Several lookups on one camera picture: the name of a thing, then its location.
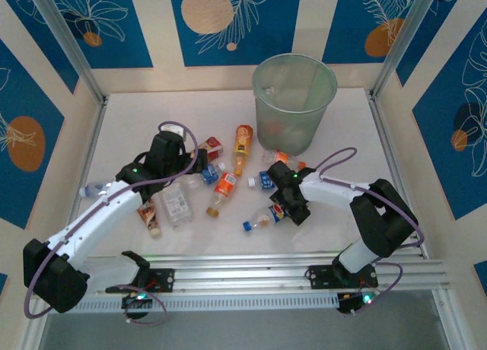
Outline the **red and gold drink carton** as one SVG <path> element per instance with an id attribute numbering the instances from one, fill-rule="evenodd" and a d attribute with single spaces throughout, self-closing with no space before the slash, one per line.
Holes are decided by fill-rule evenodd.
<path id="1" fill-rule="evenodd" d="M 206 151 L 208 162 L 214 161 L 223 155 L 223 145 L 214 136 L 200 143 L 198 149 Z"/>

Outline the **yellow orange juice bottle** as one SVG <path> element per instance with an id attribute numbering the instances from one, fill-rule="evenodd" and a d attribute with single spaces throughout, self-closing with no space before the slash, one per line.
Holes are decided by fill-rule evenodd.
<path id="1" fill-rule="evenodd" d="M 250 155 L 250 147 L 253 138 L 253 128 L 248 125 L 240 125 L 236 129 L 234 150 L 232 153 L 232 165 L 234 174 L 241 177 Z"/>

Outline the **clear bluish water bottle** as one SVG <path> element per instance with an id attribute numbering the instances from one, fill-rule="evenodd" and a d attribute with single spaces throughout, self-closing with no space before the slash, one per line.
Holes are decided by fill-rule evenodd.
<path id="1" fill-rule="evenodd" d="M 112 183 L 110 181 L 92 182 L 78 190 L 79 196 L 82 198 L 97 199 L 100 196 L 106 195 Z"/>

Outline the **Pepsi bottle blue cap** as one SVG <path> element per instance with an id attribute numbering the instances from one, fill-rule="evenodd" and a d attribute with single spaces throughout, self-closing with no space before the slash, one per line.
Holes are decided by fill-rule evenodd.
<path id="1" fill-rule="evenodd" d="M 282 221 L 290 221 L 290 218 L 280 204 L 274 203 L 257 210 L 242 226 L 245 232 L 250 233 L 257 229 L 274 226 Z"/>

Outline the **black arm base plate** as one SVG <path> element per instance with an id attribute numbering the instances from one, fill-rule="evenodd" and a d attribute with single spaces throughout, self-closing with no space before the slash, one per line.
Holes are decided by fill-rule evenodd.
<path id="1" fill-rule="evenodd" d="M 129 285 L 151 293 L 171 293 L 174 274 L 174 269 L 140 269 Z"/>
<path id="2" fill-rule="evenodd" d="M 338 265 L 309 266 L 305 278 L 312 289 L 359 289 L 378 286 L 377 273 L 372 265 L 366 265 L 357 273 L 350 273 Z"/>

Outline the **aluminium side rail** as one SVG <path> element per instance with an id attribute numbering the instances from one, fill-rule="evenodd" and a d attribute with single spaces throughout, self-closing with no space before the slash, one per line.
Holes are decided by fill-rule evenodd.
<path id="1" fill-rule="evenodd" d="M 103 119 L 106 114 L 107 110 L 107 103 L 108 103 L 108 97 L 105 99 L 105 101 L 101 104 L 101 107 L 97 113 L 97 118 L 94 123 L 94 127 L 91 131 L 90 138 L 89 138 L 89 143 L 88 143 L 88 149 L 87 152 L 84 156 L 83 164 L 82 164 L 82 169 L 81 169 L 81 174 L 78 179 L 78 186 L 77 189 L 75 190 L 75 195 L 72 201 L 72 206 L 70 208 L 66 224 L 67 226 L 64 227 L 61 230 L 61 241 L 63 241 L 63 237 L 67 232 L 69 232 L 69 225 L 78 217 L 78 211 L 79 207 L 81 205 L 81 200 L 82 197 L 79 193 L 79 190 L 81 188 L 84 188 L 87 182 L 89 170 L 91 168 L 91 163 L 94 157 L 94 152 L 97 146 L 97 141 L 99 138 L 99 134 L 103 125 Z"/>
<path id="2" fill-rule="evenodd" d="M 368 99 L 369 107 L 371 109 L 371 115 L 374 119 L 376 130 L 379 135 L 380 143 L 382 144 L 382 148 L 384 150 L 384 155 L 387 161 L 387 165 L 389 167 L 393 185 L 396 187 L 397 191 L 399 192 L 399 194 L 401 195 L 405 203 L 410 207 L 411 211 L 413 212 L 414 209 L 412 203 L 410 202 L 409 194 L 407 193 L 403 183 L 403 179 L 399 168 L 399 162 L 396 156 L 396 150 L 393 144 L 393 140 L 388 131 L 385 119 L 382 116 L 380 107 L 378 106 L 377 102 L 374 100 L 372 96 L 372 92 L 366 90 L 365 93 Z"/>

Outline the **orange label bottle gold cap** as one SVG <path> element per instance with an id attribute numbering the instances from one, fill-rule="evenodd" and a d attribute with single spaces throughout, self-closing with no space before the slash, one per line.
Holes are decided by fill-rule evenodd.
<path id="1" fill-rule="evenodd" d="M 225 206 L 237 183 L 237 177 L 233 173 L 223 173 L 215 186 L 206 214 L 217 218 L 223 206 Z"/>

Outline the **aluminium frame post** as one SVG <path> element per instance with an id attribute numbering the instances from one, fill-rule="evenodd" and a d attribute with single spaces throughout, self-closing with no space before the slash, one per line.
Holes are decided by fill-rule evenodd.
<path id="1" fill-rule="evenodd" d="M 412 7 L 384 60 L 383 66 L 372 89 L 370 90 L 370 96 L 373 101 L 378 100 L 379 96 L 384 91 L 384 88 L 387 86 L 390 77 L 396 71 L 398 64 L 408 49 L 409 44 L 412 42 L 413 37 L 428 13 L 428 9 L 433 1 L 434 0 L 415 0 L 412 3 Z"/>
<path id="2" fill-rule="evenodd" d="M 86 85 L 91 96 L 103 106 L 106 100 L 106 95 L 97 83 L 84 53 L 70 31 L 54 0 L 33 0 L 33 3 L 36 5 L 37 10 L 42 15 L 49 30 L 56 38 L 56 42 L 62 48 L 62 51 L 65 53 L 79 78 Z"/>

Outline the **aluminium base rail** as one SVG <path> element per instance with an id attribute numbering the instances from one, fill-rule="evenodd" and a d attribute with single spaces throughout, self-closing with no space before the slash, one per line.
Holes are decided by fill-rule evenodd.
<path id="1" fill-rule="evenodd" d="M 172 291 L 178 294 L 268 294 L 309 292 L 305 272 L 330 264 L 334 252 L 242 255 L 145 256 L 153 269 L 173 269 Z M 439 259 L 426 259 L 406 249 L 375 265 L 378 288 L 396 291 L 444 290 L 450 287 Z"/>

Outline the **brown label bottle cream cap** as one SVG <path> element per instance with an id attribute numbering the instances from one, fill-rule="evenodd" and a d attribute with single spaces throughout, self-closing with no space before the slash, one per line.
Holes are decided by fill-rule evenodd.
<path id="1" fill-rule="evenodd" d="M 154 239 L 159 238 L 161 236 L 161 229 L 157 220 L 155 204 L 149 199 L 137 209 L 137 212 L 144 222 L 149 235 Z"/>

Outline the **small clear bottle white cap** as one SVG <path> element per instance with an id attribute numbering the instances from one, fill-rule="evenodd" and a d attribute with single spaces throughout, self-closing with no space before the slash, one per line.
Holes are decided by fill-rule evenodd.
<path id="1" fill-rule="evenodd" d="M 177 180 L 191 190 L 198 189 L 203 185 L 202 177 L 199 174 L 185 174 Z"/>

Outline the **clear square bottle white label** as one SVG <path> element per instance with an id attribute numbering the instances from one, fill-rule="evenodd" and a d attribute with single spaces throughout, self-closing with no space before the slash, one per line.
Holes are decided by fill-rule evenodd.
<path id="1" fill-rule="evenodd" d="M 194 219 L 193 208 L 181 184 L 173 183 L 165 187 L 159 193 L 159 198 L 166 218 L 174 228 L 188 224 Z"/>

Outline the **translucent green waste bin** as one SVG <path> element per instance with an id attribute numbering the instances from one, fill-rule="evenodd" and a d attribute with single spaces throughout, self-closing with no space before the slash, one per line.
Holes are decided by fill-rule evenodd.
<path id="1" fill-rule="evenodd" d="M 284 53 L 256 67 L 252 87 L 259 143 L 296 156 L 310 147 L 338 82 L 320 60 Z"/>

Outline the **clear bottle orange label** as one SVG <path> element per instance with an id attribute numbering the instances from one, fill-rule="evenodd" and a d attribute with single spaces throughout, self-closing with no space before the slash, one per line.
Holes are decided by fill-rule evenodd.
<path id="1" fill-rule="evenodd" d="M 278 161 L 283 162 L 287 167 L 294 171 L 302 170 L 307 166 L 304 161 L 299 161 L 295 156 L 286 154 L 282 151 L 269 150 L 263 152 L 262 162 L 265 165 L 271 166 Z"/>

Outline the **small blue label bottle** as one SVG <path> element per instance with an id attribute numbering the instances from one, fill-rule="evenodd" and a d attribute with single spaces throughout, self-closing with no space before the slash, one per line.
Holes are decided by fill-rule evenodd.
<path id="1" fill-rule="evenodd" d="M 204 185 L 212 185 L 216 183 L 221 175 L 226 171 L 225 163 L 208 164 L 207 167 L 201 172 L 201 180 Z"/>

